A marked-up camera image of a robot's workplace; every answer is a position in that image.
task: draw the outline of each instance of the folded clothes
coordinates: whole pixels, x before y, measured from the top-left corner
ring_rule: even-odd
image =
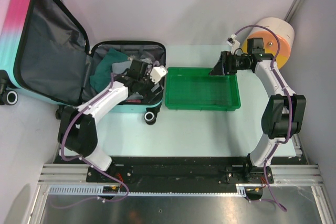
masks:
[[[94,75],[90,76],[91,86],[98,93],[104,90],[111,81],[112,64],[116,62],[125,62],[127,61],[127,58],[127,55],[110,48],[109,52],[96,67]]]

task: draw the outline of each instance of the gradient suitcase shell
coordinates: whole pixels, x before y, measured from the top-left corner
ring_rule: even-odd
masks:
[[[89,76],[110,47],[146,51],[165,65],[165,48],[153,41],[105,41],[91,52],[84,28],[60,0],[10,0],[0,35],[0,104],[14,105],[15,91],[52,104],[77,106],[91,99],[97,93]],[[113,110],[157,114],[162,95],[147,104],[122,102]]]

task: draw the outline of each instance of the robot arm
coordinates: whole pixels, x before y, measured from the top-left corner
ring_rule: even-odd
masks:
[[[163,88],[159,81],[167,74],[163,66],[152,67],[133,60],[126,73],[115,76],[103,91],[78,107],[66,107],[62,113],[58,142],[106,171],[112,158],[98,144],[98,122],[120,102],[138,92],[146,101],[153,100]]]
[[[261,80],[269,101],[261,119],[262,137],[249,158],[255,167],[263,167],[265,161],[267,165],[270,165],[275,153],[273,151],[275,145],[286,143],[289,125],[291,125],[289,137],[300,132],[306,99],[303,95],[295,94],[287,85],[276,62],[271,68],[273,55],[265,53],[262,38],[248,39],[247,54],[240,56],[234,54],[236,45],[239,45],[234,35],[228,39],[228,44],[232,46],[232,50],[221,53],[210,75],[233,75],[237,73],[237,70],[250,69]],[[289,113],[285,109],[292,112],[291,123],[289,123]]]

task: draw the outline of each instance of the metal floor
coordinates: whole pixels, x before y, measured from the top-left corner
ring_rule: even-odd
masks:
[[[47,203],[42,223],[322,223],[311,187],[273,188],[288,209],[282,212],[268,202],[251,204],[242,197],[138,197],[117,203],[90,200],[65,210]],[[88,196],[49,195],[48,201],[65,206]],[[270,198],[265,190],[263,198]]]

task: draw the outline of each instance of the green plastic bin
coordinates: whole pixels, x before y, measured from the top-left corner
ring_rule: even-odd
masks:
[[[172,110],[240,108],[236,76],[209,76],[211,68],[168,68],[165,105]]]

